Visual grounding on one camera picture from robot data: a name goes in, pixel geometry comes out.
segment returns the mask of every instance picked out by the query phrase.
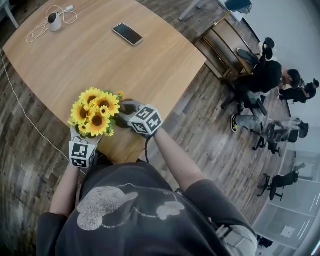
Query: cartoon graphic print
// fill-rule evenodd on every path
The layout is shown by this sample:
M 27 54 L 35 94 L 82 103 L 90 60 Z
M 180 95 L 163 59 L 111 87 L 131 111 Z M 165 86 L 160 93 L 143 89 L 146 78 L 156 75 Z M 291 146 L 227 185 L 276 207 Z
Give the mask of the cartoon graphic print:
M 137 191 L 153 190 L 157 193 L 160 192 L 162 195 L 165 195 L 166 198 L 169 197 L 172 199 L 173 197 L 174 201 L 166 201 L 164 205 L 161 205 L 156 209 L 154 215 L 146 214 L 141 209 L 133 207 L 131 211 L 128 212 L 128 214 L 116 225 L 103 224 L 104 217 L 107 218 L 108 215 L 115 213 L 124 204 L 134 201 L 138 198 L 138 192 L 130 192 L 125 194 L 119 188 L 129 186 L 136 188 Z M 177 197 L 173 192 L 158 188 L 138 187 L 129 183 L 117 187 L 96 187 L 86 195 L 76 209 L 79 212 L 77 219 L 78 226 L 86 231 L 94 231 L 100 227 L 107 229 L 119 228 L 126 224 L 133 212 L 136 212 L 145 218 L 153 218 L 165 221 L 169 216 L 178 216 L 181 211 L 185 209 L 185 207 L 182 203 L 178 202 Z

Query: floor plank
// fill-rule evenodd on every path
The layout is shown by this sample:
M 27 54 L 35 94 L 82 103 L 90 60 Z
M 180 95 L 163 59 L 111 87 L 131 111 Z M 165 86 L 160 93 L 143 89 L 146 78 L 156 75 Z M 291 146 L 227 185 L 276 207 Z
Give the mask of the floor plank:
M 13 13 L 22 23 L 45 0 L 28 0 L 27 11 L 18 6 Z M 224 11 L 217 1 L 194 9 L 184 22 L 179 15 L 192 0 L 139 0 L 165 19 L 188 40 L 194 42 L 208 27 L 219 20 Z M 258 42 L 243 22 L 228 18 L 253 51 Z M 0 23 L 0 47 L 14 32 L 5 19 Z M 65 154 L 68 153 L 70 130 L 59 121 L 29 90 L 5 57 L 5 65 L 14 89 L 27 115 L 38 129 Z M 288 116 L 287 107 L 275 97 L 266 99 L 270 118 Z M 164 128 L 196 161 L 203 173 L 216 182 L 239 210 L 253 223 L 268 195 L 257 197 L 262 174 L 278 173 L 282 158 L 267 150 L 252 151 L 258 138 L 245 129 L 230 131 L 230 115 L 234 105 L 221 110 L 221 103 L 230 95 L 207 67 L 203 67 L 172 110 Z M 154 141 L 149 144 L 150 162 L 173 188 L 177 183 Z M 293 155 L 286 156 L 284 168 L 290 168 Z M 25 118 L 0 65 L 0 252 L 5 255 L 35 255 L 37 221 L 48 211 L 67 160 L 55 150 Z

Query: sunflower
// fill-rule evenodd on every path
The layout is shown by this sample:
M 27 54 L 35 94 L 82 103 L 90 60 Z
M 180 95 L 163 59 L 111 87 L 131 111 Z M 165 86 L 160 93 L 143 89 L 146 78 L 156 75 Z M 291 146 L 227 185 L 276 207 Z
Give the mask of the sunflower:
M 106 106 L 109 110 L 109 113 L 111 116 L 114 116 L 115 114 L 119 114 L 119 108 L 118 105 L 119 100 L 117 99 L 116 95 L 113 95 L 109 92 L 102 92 L 100 96 L 96 99 L 94 99 L 90 105 L 98 106 L 99 108 Z
M 108 129 L 106 129 L 105 136 L 112 137 L 114 134 L 115 134 L 115 130 L 113 128 L 109 127 Z
M 125 93 L 123 90 L 118 90 L 116 94 L 118 100 L 123 101 L 125 99 Z
M 74 122 L 74 120 L 71 117 L 68 119 L 68 124 L 70 126 L 76 126 L 76 123 Z
M 72 105 L 71 112 L 71 119 L 78 124 L 84 124 L 87 119 L 95 114 L 94 110 L 91 108 L 86 110 L 80 101 L 77 101 Z
M 79 99 L 83 103 L 84 109 L 88 110 L 90 108 L 90 102 L 98 98 L 100 94 L 103 93 L 100 89 L 91 87 L 89 90 L 81 93 Z
M 93 117 L 91 117 L 91 122 L 87 124 L 87 128 L 91 133 L 91 136 L 103 135 L 107 132 L 110 120 L 104 118 L 99 112 L 96 112 Z
M 109 118 L 109 117 L 110 117 L 109 108 L 106 107 L 106 106 L 100 107 L 100 114 L 101 114 L 101 116 L 103 116 L 104 118 Z
M 79 132 L 82 133 L 82 134 L 87 134 L 89 133 L 89 128 L 88 128 L 88 124 L 79 124 Z

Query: white charging cable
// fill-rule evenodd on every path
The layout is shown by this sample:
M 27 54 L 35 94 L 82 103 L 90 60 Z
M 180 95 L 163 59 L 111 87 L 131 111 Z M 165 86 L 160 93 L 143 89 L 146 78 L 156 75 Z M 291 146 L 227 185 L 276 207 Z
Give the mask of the white charging cable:
M 37 26 L 34 30 L 32 30 L 32 31 L 30 32 L 30 34 L 27 36 L 26 42 L 27 42 L 28 44 L 34 42 L 35 40 L 37 40 L 39 37 L 43 36 L 43 35 L 48 31 L 49 26 L 46 28 L 46 26 L 47 26 L 47 24 L 48 24 L 48 17 L 49 17 L 49 16 L 48 16 L 48 12 L 49 12 L 49 10 L 50 10 L 52 7 L 57 7 L 57 8 L 58 8 L 58 9 L 56 9 L 56 10 L 55 10 L 54 12 L 52 12 L 52 13 L 57 13 L 59 16 L 63 15 L 63 22 L 64 22 L 65 24 L 70 25 L 70 24 L 73 24 L 73 23 L 76 22 L 78 16 L 77 16 L 77 14 L 73 11 L 73 10 L 74 10 L 74 6 L 73 6 L 73 5 L 70 5 L 70 6 L 67 7 L 65 10 L 63 10 L 60 6 L 53 5 L 53 6 L 51 6 L 51 7 L 46 11 L 46 13 L 45 13 L 46 20 L 45 20 L 44 22 L 42 22 L 39 26 Z M 65 20 L 65 14 L 66 14 L 66 13 L 73 13 L 73 14 L 75 15 L 74 21 L 72 21 L 72 22 L 66 22 L 66 20 Z M 35 32 L 36 32 L 38 29 L 40 29 L 41 27 L 43 27 L 42 30 L 41 30 L 41 32 L 40 32 L 38 35 L 35 35 Z M 28 41 L 28 38 L 29 38 L 31 35 L 32 35 L 33 40 Z
M 16 100 L 18 101 L 18 104 L 19 104 L 20 107 L 22 108 L 22 111 L 23 111 L 25 117 L 30 121 L 30 123 L 31 123 L 31 124 L 33 125 L 33 127 L 37 130 L 37 132 L 38 132 L 47 142 L 49 142 L 49 144 L 50 144 L 52 147 L 54 147 L 57 151 L 59 151 L 59 152 L 65 157 L 65 159 L 67 159 L 68 161 L 70 161 L 69 158 L 65 155 L 65 153 L 63 153 L 60 149 L 58 149 L 55 145 L 53 145 L 52 142 L 51 142 L 49 139 L 47 139 L 47 138 L 41 133 L 41 131 L 39 131 L 39 129 L 36 127 L 36 125 L 35 125 L 35 124 L 31 121 L 31 119 L 27 116 L 26 111 L 25 111 L 24 107 L 21 105 L 21 103 L 20 103 L 20 101 L 19 101 L 19 98 L 18 98 L 18 95 L 16 94 L 16 92 L 15 92 L 15 90 L 14 90 L 14 87 L 13 87 L 11 81 L 10 81 L 10 78 L 9 78 L 9 75 L 8 75 L 8 72 L 7 72 L 7 69 L 6 69 L 5 60 L 4 60 L 4 57 L 3 57 L 3 55 L 2 55 L 2 49 L 1 49 L 1 48 L 0 48 L 0 55 L 1 55 L 2 63 L 3 63 L 3 68 L 4 68 L 4 72 L 5 72 L 5 74 L 6 74 L 6 77 L 8 78 L 8 81 L 9 81 L 9 84 L 11 85 L 12 91 L 13 91 L 15 97 L 16 97 Z

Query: jeans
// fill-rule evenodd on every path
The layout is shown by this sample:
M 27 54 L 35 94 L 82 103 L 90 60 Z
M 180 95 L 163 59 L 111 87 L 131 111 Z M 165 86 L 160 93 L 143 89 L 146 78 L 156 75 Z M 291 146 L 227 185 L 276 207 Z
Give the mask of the jeans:
M 261 100 L 261 95 L 268 95 L 268 93 L 252 92 L 250 90 L 246 94 L 252 104 L 256 104 L 258 99 Z M 248 129 L 253 129 L 255 125 L 260 124 L 264 120 L 264 114 L 259 108 L 253 108 L 252 112 L 253 115 L 237 115 L 235 118 L 236 124 L 239 127 L 245 126 Z

